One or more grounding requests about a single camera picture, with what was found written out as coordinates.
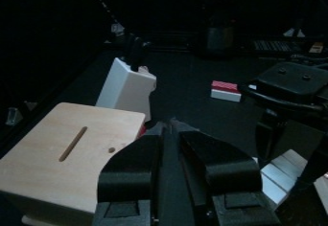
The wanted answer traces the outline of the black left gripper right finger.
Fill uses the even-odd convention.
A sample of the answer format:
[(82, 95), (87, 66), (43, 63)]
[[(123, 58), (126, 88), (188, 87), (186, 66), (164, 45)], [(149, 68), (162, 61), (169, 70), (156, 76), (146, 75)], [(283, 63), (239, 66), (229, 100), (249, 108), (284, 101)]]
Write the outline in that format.
[(170, 121), (193, 205), (194, 226), (281, 226), (255, 159), (189, 124)]

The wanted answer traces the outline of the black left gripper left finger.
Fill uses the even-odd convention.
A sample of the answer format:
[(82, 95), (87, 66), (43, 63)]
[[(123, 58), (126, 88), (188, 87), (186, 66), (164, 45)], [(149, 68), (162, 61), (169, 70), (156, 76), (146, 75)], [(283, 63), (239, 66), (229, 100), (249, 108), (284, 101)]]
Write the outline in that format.
[(158, 122), (107, 161), (93, 226), (156, 226), (166, 124)]

